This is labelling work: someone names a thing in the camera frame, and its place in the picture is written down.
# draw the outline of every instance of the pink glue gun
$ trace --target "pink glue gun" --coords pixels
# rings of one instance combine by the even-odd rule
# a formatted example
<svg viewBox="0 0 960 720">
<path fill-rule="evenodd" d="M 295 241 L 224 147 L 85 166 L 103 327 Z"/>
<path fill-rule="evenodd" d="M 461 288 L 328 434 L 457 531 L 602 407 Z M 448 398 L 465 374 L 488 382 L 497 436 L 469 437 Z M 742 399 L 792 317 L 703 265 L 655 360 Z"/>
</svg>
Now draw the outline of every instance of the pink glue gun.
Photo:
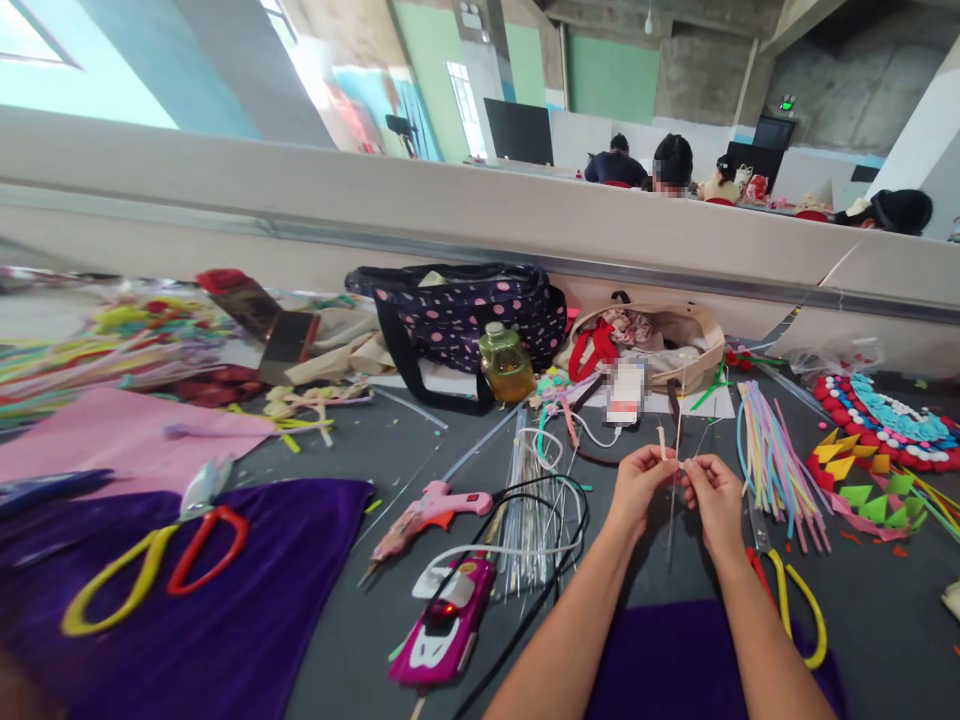
<svg viewBox="0 0 960 720">
<path fill-rule="evenodd" d="M 489 493 L 451 495 L 447 483 L 434 480 L 423 489 L 423 497 L 410 503 L 410 507 L 390 526 L 370 559 L 374 563 L 382 563 L 400 554 L 407 543 L 428 525 L 439 525 L 449 531 L 450 522 L 457 513 L 486 515 L 492 507 L 493 497 Z"/>
</svg>

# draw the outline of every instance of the purple cloth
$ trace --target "purple cloth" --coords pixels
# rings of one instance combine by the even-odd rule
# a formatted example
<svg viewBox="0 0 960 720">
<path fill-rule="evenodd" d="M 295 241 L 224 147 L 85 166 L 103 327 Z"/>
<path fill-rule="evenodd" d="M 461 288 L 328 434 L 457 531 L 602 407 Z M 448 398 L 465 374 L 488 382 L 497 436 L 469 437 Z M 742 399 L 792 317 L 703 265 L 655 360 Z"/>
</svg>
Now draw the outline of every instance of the purple cloth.
<svg viewBox="0 0 960 720">
<path fill-rule="evenodd" d="M 816 643 L 793 624 L 804 657 Z M 844 720 L 846 694 L 833 653 L 813 676 Z M 748 720 L 737 655 L 723 605 L 715 600 L 631 608 L 610 628 L 586 720 L 609 718 Z"/>
<path fill-rule="evenodd" d="M 147 532 L 175 520 L 180 498 L 144 493 L 37 508 L 0 523 L 0 640 L 77 720 L 279 718 L 371 492 L 360 481 L 295 480 L 223 495 L 250 522 L 236 560 L 194 593 L 168 595 L 200 520 L 187 523 L 143 604 L 82 638 L 60 632 L 70 600 Z M 232 527 L 218 523 L 191 579 L 232 540 Z M 142 559 L 101 589 L 88 620 L 120 606 Z"/>
</svg>

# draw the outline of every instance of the green felt triangle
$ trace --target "green felt triangle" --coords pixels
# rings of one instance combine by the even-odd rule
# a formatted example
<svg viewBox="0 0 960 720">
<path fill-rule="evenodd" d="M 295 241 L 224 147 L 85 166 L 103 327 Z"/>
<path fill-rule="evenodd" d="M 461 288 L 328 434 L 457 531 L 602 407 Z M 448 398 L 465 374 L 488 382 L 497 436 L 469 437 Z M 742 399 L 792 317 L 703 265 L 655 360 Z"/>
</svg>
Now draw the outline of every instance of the green felt triangle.
<svg viewBox="0 0 960 720">
<path fill-rule="evenodd" d="M 913 519 L 923 510 L 923 500 L 920 498 L 907 498 L 903 501 L 903 506 L 907 509 L 907 517 Z"/>
<path fill-rule="evenodd" d="M 867 520 L 875 522 L 879 525 L 887 517 L 887 496 L 881 495 L 878 498 L 874 498 L 866 505 L 861 507 L 858 512 L 860 517 L 866 518 Z"/>
<path fill-rule="evenodd" d="M 920 517 L 918 517 L 916 520 L 910 523 L 910 532 L 914 533 L 917 530 L 919 530 L 920 526 L 923 525 L 923 523 L 926 521 L 926 519 L 929 516 L 930 516 L 930 513 L 928 513 L 927 511 L 924 511 Z"/>
<path fill-rule="evenodd" d="M 907 506 L 901 505 L 893 515 L 887 518 L 887 527 L 902 528 L 907 525 Z"/>
<path fill-rule="evenodd" d="M 913 475 L 890 475 L 890 484 L 887 485 L 888 495 L 906 495 L 913 487 Z"/>
<path fill-rule="evenodd" d="M 840 497 L 849 502 L 850 507 L 857 508 L 867 501 L 871 490 L 873 490 L 871 485 L 844 485 L 840 488 Z"/>
</svg>

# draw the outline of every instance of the black hair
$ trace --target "black hair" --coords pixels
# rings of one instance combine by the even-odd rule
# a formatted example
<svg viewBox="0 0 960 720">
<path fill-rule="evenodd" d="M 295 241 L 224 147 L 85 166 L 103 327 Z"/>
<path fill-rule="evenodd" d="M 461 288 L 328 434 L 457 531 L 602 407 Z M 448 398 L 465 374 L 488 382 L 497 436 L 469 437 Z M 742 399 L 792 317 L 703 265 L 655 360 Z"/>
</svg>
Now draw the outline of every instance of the black hair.
<svg viewBox="0 0 960 720">
<path fill-rule="evenodd" d="M 737 177 L 737 171 L 733 169 L 733 158 L 729 155 L 721 155 L 717 158 L 717 171 L 720 173 L 720 187 L 733 182 Z"/>
<path fill-rule="evenodd" d="M 693 175 L 693 150 L 682 135 L 667 135 L 653 155 L 654 175 L 658 182 L 685 188 Z"/>
<path fill-rule="evenodd" d="M 611 150 L 621 150 L 622 152 L 630 152 L 630 143 L 627 142 L 627 139 L 623 136 L 623 133 L 617 133 L 613 136 L 613 140 L 610 141 Z"/>
</svg>

